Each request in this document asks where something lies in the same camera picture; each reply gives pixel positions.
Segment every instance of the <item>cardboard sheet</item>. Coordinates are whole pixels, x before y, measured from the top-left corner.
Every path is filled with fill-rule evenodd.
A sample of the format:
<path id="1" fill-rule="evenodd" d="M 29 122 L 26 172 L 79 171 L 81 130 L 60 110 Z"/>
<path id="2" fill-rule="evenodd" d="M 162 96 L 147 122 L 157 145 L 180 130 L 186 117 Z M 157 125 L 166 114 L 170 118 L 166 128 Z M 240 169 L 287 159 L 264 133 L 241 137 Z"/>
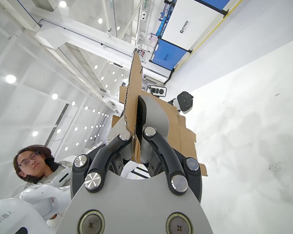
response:
<path id="1" fill-rule="evenodd" d="M 127 87 L 120 87 L 119 101 L 125 105 L 124 119 L 127 130 L 131 133 L 133 138 L 132 148 L 134 152 L 133 161 L 141 163 L 140 161 L 140 143 L 136 136 L 136 117 L 137 117 L 137 104 L 138 96 L 152 97 L 165 111 L 169 121 L 168 143 L 175 150 L 180 152 L 185 157 L 192 157 L 197 160 L 195 142 L 196 135 L 186 128 L 186 118 L 181 116 L 177 108 L 170 105 L 164 100 L 161 100 L 152 94 L 149 94 L 141 89 L 142 87 L 142 66 L 137 53 L 134 54 L 132 66 L 129 74 L 129 83 Z M 207 176 L 206 167 L 200 164 L 202 176 Z"/>

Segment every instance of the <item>white wall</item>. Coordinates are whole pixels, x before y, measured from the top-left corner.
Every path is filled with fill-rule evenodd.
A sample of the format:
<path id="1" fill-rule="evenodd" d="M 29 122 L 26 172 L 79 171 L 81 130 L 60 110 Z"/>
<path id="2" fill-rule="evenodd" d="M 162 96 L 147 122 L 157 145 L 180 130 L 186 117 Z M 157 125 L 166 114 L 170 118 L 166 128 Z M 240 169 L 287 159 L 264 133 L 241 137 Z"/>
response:
<path id="1" fill-rule="evenodd" d="M 293 233 L 293 41 L 192 95 L 214 233 Z"/>
<path id="2" fill-rule="evenodd" d="M 167 99 L 202 87 L 292 40 L 293 0 L 243 0 L 172 75 Z"/>
<path id="3" fill-rule="evenodd" d="M 16 82 L 8 84 L 7 75 L 14 75 Z M 58 94 L 58 98 L 53 100 L 52 94 Z M 28 145 L 44 145 L 67 103 L 68 109 L 57 127 L 61 132 L 55 132 L 48 145 L 57 161 L 81 153 L 84 140 L 99 131 L 91 126 L 105 119 L 97 112 L 108 110 L 59 61 L 35 46 L 0 13 L 0 198 L 10 197 L 24 184 L 12 165 L 17 151 Z M 38 131 L 38 136 L 33 137 L 33 131 Z"/>

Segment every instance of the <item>person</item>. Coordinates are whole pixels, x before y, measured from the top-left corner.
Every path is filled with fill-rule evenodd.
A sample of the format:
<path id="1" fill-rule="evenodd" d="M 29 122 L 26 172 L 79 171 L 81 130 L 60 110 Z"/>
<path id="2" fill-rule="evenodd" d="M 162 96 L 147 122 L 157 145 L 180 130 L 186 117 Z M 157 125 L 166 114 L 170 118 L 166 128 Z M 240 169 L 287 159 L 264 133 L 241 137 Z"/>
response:
<path id="1" fill-rule="evenodd" d="M 51 150 L 42 145 L 31 145 L 18 151 L 13 166 L 20 179 L 33 184 L 44 184 L 65 169 L 54 161 Z"/>

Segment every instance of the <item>ceiling light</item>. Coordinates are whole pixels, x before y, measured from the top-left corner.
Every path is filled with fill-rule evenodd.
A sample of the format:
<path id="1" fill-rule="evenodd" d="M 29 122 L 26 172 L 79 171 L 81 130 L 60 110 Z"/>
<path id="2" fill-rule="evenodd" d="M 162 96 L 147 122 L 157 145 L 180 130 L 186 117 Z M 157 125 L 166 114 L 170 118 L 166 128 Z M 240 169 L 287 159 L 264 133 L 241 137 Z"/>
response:
<path id="1" fill-rule="evenodd" d="M 60 1 L 59 6 L 64 8 L 66 7 L 66 2 L 65 1 Z"/>
<path id="2" fill-rule="evenodd" d="M 6 77 L 6 81 L 9 83 L 9 84 L 13 84 L 15 81 L 16 81 L 16 77 L 13 76 L 13 75 L 8 75 Z"/>

